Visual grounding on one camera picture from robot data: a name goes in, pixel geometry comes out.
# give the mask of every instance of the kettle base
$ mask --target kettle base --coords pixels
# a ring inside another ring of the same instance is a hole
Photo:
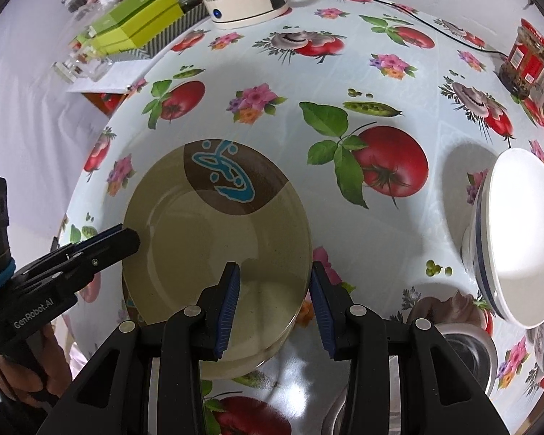
[[[212,17],[212,22],[218,29],[236,29],[236,28],[243,28],[245,26],[253,26],[255,24],[259,24],[265,21],[273,20],[274,18],[277,18],[284,13],[286,13],[289,9],[288,3],[284,4],[278,9],[273,9],[272,11],[267,11],[265,13],[252,16],[250,18],[242,18],[241,20],[234,20],[234,21],[221,21],[216,20]]]

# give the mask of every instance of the jar with red lid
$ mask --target jar with red lid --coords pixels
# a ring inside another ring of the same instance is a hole
[[[510,93],[525,100],[544,70],[544,36],[528,21],[522,20],[518,38],[499,70],[499,79]]]

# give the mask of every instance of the table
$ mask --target table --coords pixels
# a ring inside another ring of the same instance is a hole
[[[544,162],[544,128],[499,82],[500,60],[370,0],[299,3],[233,32],[205,22],[174,49],[102,133],[61,243],[122,222],[143,175],[173,149],[214,138],[248,145],[294,185],[314,259],[355,302],[404,321],[433,311],[437,323],[471,322],[493,336],[499,372],[490,398],[515,432],[542,394],[544,375],[524,331],[492,315],[459,255],[471,203],[496,156],[519,146]],[[120,264],[94,283],[66,316],[89,357],[128,318]],[[262,434],[320,433],[348,363],[329,360],[313,317],[306,301],[274,358],[243,378],[206,386],[210,435],[254,426]],[[254,415],[257,401],[268,410]]]

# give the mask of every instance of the white bowl with blue stripe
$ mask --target white bowl with blue stripe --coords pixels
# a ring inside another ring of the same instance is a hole
[[[462,260],[499,317],[525,329],[544,322],[544,164],[532,153],[508,149],[488,172]]]

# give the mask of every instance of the red lid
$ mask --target red lid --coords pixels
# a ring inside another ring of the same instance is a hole
[[[534,26],[532,26],[528,21],[524,19],[522,19],[522,26],[524,26],[527,30],[534,34],[534,36],[536,36],[540,43],[544,46],[544,36],[541,35]]]

